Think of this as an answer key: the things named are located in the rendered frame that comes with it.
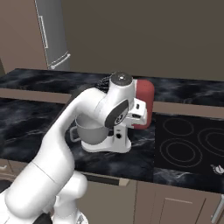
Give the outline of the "white hob knob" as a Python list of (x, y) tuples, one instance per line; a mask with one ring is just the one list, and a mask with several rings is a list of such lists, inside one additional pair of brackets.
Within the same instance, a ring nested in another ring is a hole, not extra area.
[(224, 174), (224, 168), (221, 165), (211, 165), (213, 168), (213, 172), (217, 175), (223, 175)]

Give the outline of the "grey mixer bowl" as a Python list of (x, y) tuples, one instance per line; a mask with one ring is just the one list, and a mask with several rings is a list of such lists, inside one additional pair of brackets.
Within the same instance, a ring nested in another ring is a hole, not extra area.
[(109, 128), (102, 126), (87, 115), (79, 115), (75, 122), (78, 135), (86, 144), (99, 144), (104, 141), (109, 134)]

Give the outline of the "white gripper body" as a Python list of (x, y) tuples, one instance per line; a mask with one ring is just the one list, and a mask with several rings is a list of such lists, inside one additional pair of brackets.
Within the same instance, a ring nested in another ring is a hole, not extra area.
[(131, 122), (133, 124), (138, 124), (138, 125), (145, 125), (147, 123), (147, 110), (143, 109), (137, 109), (137, 110), (132, 110), (131, 112)]

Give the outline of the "grey fridge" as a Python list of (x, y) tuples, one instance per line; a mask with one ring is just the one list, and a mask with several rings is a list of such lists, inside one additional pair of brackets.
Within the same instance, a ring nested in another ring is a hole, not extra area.
[(71, 53), (67, 50), (61, 0), (34, 0), (49, 70), (69, 71)]

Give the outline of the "black hob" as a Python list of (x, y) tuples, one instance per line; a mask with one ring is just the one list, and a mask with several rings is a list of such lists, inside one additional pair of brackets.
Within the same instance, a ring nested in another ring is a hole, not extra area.
[(221, 176), (211, 165), (224, 168), (224, 119), (156, 114), (157, 168)]

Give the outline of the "brown cupboard door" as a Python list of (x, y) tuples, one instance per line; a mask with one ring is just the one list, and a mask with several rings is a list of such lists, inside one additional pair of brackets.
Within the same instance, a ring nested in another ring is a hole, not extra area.
[(134, 224), (224, 224), (219, 193), (139, 181)]

